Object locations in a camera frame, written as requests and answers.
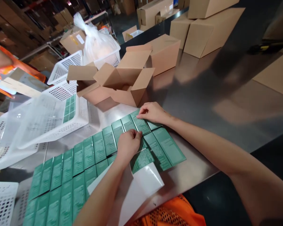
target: plastic bag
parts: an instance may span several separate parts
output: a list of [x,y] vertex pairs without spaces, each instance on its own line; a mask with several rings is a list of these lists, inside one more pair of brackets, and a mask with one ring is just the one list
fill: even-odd
[[80,13],[74,15],[73,21],[77,27],[86,33],[83,65],[102,59],[119,48],[117,42],[110,35],[98,32],[97,27],[93,24],[86,25]]

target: white paper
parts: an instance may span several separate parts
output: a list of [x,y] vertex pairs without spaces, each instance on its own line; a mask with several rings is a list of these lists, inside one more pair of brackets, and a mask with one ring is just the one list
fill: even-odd
[[[94,191],[110,166],[88,186],[89,194]],[[134,175],[128,166],[123,173],[108,225],[123,226],[126,224],[139,207],[163,186],[163,180],[154,163],[146,165]]]
[[84,44],[84,43],[85,43],[84,40],[82,39],[82,37],[81,37],[80,35],[76,35],[76,38],[79,40],[79,42],[80,42],[81,44]]

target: white label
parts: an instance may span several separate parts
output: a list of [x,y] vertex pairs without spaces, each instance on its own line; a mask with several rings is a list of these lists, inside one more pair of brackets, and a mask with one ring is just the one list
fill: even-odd
[[80,42],[81,44],[84,44],[84,43],[85,43],[84,40],[82,39],[82,37],[81,37],[80,35],[77,35],[76,38],[79,40],[79,42]]

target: worker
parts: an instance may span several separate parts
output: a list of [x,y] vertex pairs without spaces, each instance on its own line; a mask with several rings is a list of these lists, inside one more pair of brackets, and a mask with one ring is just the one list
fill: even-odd
[[[156,102],[145,103],[137,118],[170,127],[228,175],[253,225],[283,225],[283,181],[252,155],[211,132],[171,116]],[[141,132],[135,130],[120,136],[115,161],[81,209],[74,225],[107,224],[117,185],[137,152],[141,137]],[[205,225],[205,220],[180,195],[132,225]]]
[[[8,75],[13,69],[20,68],[26,73],[30,74],[31,76],[35,77],[36,79],[40,80],[41,82],[45,82],[46,77],[45,75],[41,74],[37,70],[33,69],[32,67],[28,66],[27,64],[18,60],[13,54],[7,51],[5,48],[0,46],[0,81],[2,79],[2,75]],[[0,84],[0,92],[8,97],[12,97],[10,93],[12,90],[5,88],[3,85]]]

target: green product box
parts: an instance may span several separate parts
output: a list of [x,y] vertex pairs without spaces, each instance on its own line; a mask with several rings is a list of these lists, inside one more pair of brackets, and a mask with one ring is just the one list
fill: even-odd
[[186,157],[183,155],[165,128],[160,127],[159,129],[154,130],[153,134],[172,166],[175,166],[186,160]]
[[107,159],[96,164],[96,166],[97,166],[97,176],[99,176],[108,167]]
[[38,204],[38,198],[28,201],[26,206],[25,217],[23,226],[32,226],[35,222],[36,208]]
[[46,226],[58,226],[59,224],[59,211],[61,202],[61,189],[58,187],[49,193],[48,214]]
[[99,132],[93,135],[93,149],[95,163],[99,163],[106,158],[103,133]]
[[34,174],[32,176],[31,189],[29,191],[28,201],[36,198],[39,195],[42,172],[43,163],[35,168]]
[[108,165],[111,165],[113,163],[113,161],[115,160],[116,155],[112,155],[110,158],[108,158]]
[[115,138],[115,143],[117,146],[117,143],[119,142],[119,137],[122,133],[124,133],[124,128],[123,128],[123,124],[122,121],[119,119],[115,122],[113,122],[111,124],[112,129],[113,129],[113,134],[114,134],[114,138]]
[[73,178],[72,222],[75,221],[85,204],[85,175],[84,172]]
[[158,171],[164,171],[172,167],[167,156],[165,155],[164,151],[162,150],[161,146],[158,144],[153,133],[149,133],[144,136],[146,143],[149,146],[149,149],[154,157],[154,164]]
[[44,162],[39,195],[42,195],[50,190],[52,171],[53,171],[53,158]]
[[64,153],[63,156],[63,171],[62,171],[62,184],[72,179],[73,168],[73,148]]
[[139,109],[134,111],[133,113],[131,113],[130,116],[131,116],[131,118],[132,118],[132,120],[133,120],[133,122],[134,122],[134,124],[137,128],[137,131],[142,131],[142,135],[144,136],[144,135],[150,133],[151,130],[149,129],[148,124],[146,123],[145,120],[136,118],[138,113],[139,113]]
[[50,190],[53,190],[62,184],[63,154],[53,158],[53,173],[51,176]]
[[73,147],[73,176],[84,171],[83,142]]
[[137,130],[130,115],[125,116],[124,118],[121,119],[121,121],[124,126],[125,132],[127,132],[130,129]]
[[83,141],[83,150],[84,150],[84,169],[87,169],[95,164],[92,137],[89,137]]
[[35,226],[45,226],[48,210],[49,193],[38,198],[37,211],[35,217]]
[[147,124],[148,124],[148,126],[149,126],[149,128],[150,128],[151,131],[153,131],[153,130],[155,130],[155,129],[161,127],[161,126],[163,126],[163,125],[160,124],[160,123],[150,122],[150,121],[148,121],[148,120],[145,120],[145,121],[147,122]]
[[112,132],[112,126],[108,126],[103,129],[104,146],[106,150],[106,156],[117,152],[116,144]]
[[72,180],[61,186],[59,226],[72,226]]
[[130,161],[132,174],[135,174],[137,171],[150,164],[151,162],[154,162],[154,158],[150,150],[148,149],[145,140],[142,138],[139,152],[135,154]]
[[94,165],[86,169],[84,173],[85,173],[85,184],[86,184],[85,189],[86,189],[86,201],[87,201],[87,199],[89,198],[89,193],[88,193],[87,188],[97,178],[97,168]]

